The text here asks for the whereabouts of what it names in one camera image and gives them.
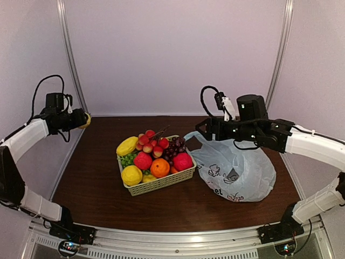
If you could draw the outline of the light blue plastic bag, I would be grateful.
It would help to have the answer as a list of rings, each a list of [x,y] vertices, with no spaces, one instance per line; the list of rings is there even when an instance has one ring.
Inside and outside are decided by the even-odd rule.
[[[215,194],[231,202],[259,202],[273,190],[277,173],[262,149],[249,150],[248,141],[207,141],[197,131],[184,136],[196,138],[201,148],[190,152],[201,179]]]

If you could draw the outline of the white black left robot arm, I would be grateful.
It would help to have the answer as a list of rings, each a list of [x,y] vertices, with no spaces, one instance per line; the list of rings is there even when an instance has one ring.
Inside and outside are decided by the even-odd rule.
[[[78,233],[70,210],[32,191],[24,182],[17,163],[48,136],[89,126],[91,116],[82,108],[73,109],[72,104],[70,94],[47,94],[43,110],[1,140],[1,203],[56,224],[57,232],[67,240],[75,238]]]

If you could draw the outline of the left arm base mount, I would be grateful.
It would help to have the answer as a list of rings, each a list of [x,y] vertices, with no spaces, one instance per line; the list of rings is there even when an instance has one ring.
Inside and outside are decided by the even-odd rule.
[[[58,253],[63,258],[75,256],[81,245],[92,245],[94,242],[96,229],[74,223],[70,210],[64,206],[62,206],[61,219],[57,222],[50,221],[49,224],[49,234],[61,239]]]

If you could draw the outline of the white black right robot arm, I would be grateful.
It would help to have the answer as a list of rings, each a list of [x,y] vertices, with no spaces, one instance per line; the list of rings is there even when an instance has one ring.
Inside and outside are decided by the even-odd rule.
[[[339,175],[312,196],[291,205],[277,225],[281,238],[288,238],[302,224],[322,212],[344,206],[344,141],[297,126],[294,122],[268,118],[262,96],[247,94],[237,98],[239,119],[210,115],[196,125],[206,140],[251,141],[258,147],[280,153],[309,157],[340,170]]]

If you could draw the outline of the beige perforated plastic basket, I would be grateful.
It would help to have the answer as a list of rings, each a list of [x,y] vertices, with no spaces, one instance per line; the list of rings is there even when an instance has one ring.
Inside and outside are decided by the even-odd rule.
[[[180,137],[178,135],[173,135],[170,137],[167,137],[167,139],[171,137]],[[139,153],[139,151],[133,150],[131,153]],[[120,176],[124,168],[122,168],[120,161],[119,161],[119,156],[117,155],[118,159],[118,164],[119,164],[119,169],[120,169]],[[138,196],[147,192],[151,192],[157,189],[161,189],[170,185],[174,185],[176,183],[189,180],[193,177],[194,171],[196,169],[196,162],[194,158],[192,158],[193,161],[193,167],[180,171],[178,172],[174,166],[170,166],[170,172],[167,176],[163,178],[157,178],[155,181],[147,182],[147,183],[142,183],[142,181],[134,186],[127,186],[126,184],[123,183],[124,187],[127,188],[132,196]],[[151,174],[150,168],[148,170],[141,170],[143,176],[144,175],[149,175]]]

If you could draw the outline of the red lychee bunch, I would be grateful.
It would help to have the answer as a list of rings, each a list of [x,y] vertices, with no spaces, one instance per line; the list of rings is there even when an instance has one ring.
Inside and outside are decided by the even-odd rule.
[[[169,140],[163,136],[168,128],[169,125],[158,131],[148,129],[145,133],[140,134],[135,151],[146,153],[154,159],[163,157],[169,147]]]

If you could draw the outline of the pale yellow wrinkled fruit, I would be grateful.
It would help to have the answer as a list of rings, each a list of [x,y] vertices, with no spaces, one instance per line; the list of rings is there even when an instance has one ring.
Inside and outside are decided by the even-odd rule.
[[[85,129],[91,124],[91,116],[88,113],[85,113],[85,117],[86,122],[83,125],[79,126],[79,129]]]

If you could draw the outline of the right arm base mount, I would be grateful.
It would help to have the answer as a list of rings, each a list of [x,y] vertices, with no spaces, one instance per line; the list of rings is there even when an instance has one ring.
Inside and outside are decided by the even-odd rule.
[[[279,223],[265,224],[257,229],[261,244],[274,243],[280,256],[292,256],[297,250],[295,238],[305,232],[302,224],[292,218],[295,205],[292,203],[286,208]]]

